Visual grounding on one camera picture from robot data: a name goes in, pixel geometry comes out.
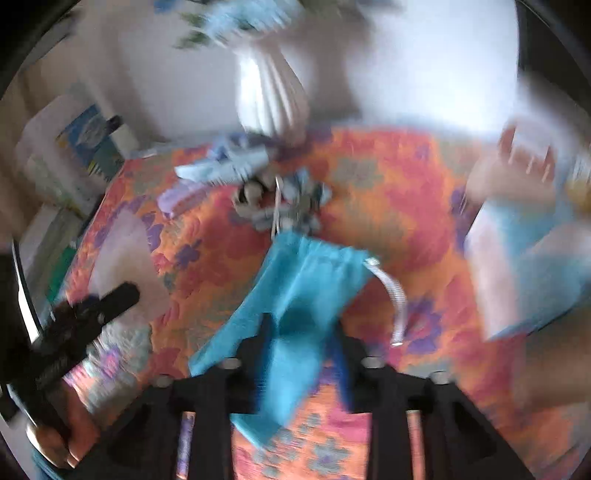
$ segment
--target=purple flower pattern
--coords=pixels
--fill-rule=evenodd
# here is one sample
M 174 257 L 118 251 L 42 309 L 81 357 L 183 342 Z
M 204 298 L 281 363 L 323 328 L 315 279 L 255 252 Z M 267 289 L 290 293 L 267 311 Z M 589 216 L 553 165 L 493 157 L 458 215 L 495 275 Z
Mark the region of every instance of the purple flower pattern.
M 424 355 L 437 351 L 441 336 L 441 314 L 433 309 L 431 299 L 411 301 L 408 304 L 408 353 Z
M 174 256 L 176 260 L 176 266 L 179 267 L 181 270 L 185 270 L 191 262 L 196 262 L 199 260 L 201 253 L 197 248 L 201 245 L 201 240 L 197 240 L 193 242 L 192 245 L 185 244 L 181 247 L 181 249 L 177 252 Z

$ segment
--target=human hand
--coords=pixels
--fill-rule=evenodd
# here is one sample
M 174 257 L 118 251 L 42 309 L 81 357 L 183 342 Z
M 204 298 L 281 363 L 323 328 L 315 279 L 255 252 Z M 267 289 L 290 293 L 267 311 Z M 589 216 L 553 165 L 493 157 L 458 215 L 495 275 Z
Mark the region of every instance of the human hand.
M 100 431 L 76 390 L 64 381 L 60 388 L 66 397 L 67 422 L 72 432 L 70 440 L 66 444 L 56 430 L 44 425 L 29 424 L 27 436 L 35 448 L 56 467 L 75 467 L 96 443 Z

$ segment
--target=blue cloth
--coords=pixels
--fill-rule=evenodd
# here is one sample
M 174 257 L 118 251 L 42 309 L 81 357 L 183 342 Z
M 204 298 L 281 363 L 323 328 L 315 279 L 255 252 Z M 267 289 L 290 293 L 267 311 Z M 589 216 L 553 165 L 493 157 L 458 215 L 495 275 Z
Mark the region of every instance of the blue cloth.
M 189 360 L 192 375 L 232 356 L 271 313 L 275 335 L 262 379 L 258 412 L 234 414 L 236 428 L 263 447 L 291 420 L 315 386 L 327 340 L 345 306 L 372 276 L 366 251 L 338 247 L 294 232 L 275 237 L 252 291 L 228 322 Z

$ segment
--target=floral bedspread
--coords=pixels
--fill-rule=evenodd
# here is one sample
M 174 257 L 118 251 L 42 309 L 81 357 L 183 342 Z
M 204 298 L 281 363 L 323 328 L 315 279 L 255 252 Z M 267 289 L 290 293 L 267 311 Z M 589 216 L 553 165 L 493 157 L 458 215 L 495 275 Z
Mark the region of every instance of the floral bedspread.
M 483 343 L 463 257 L 469 222 L 460 215 L 465 175 L 478 153 L 472 142 L 384 130 L 325 129 L 281 157 L 284 171 L 307 166 L 333 189 L 320 212 L 320 237 L 379 256 L 410 299 L 402 347 L 390 348 L 392 305 L 376 279 L 346 311 L 350 335 L 402 372 L 451 372 L 539 478 L 564 478 L 587 446 L 587 409 L 519 411 L 511 368 L 523 338 Z M 171 297 L 170 311 L 150 325 L 108 332 L 70 382 L 102 424 L 110 423 L 156 374 L 187 375 L 187 360 L 240 305 L 270 245 L 237 217 L 230 187 L 211 189 L 173 220 L 156 198 L 176 180 L 173 166 L 203 156 L 204 147 L 126 162 L 86 233 L 68 278 L 70 301 L 87 293 L 94 260 L 118 212 L 127 208 L 147 229 L 152 260 Z M 266 450 L 233 438 L 238 478 L 362 479 L 367 415 L 339 403 L 326 366 L 315 391 Z

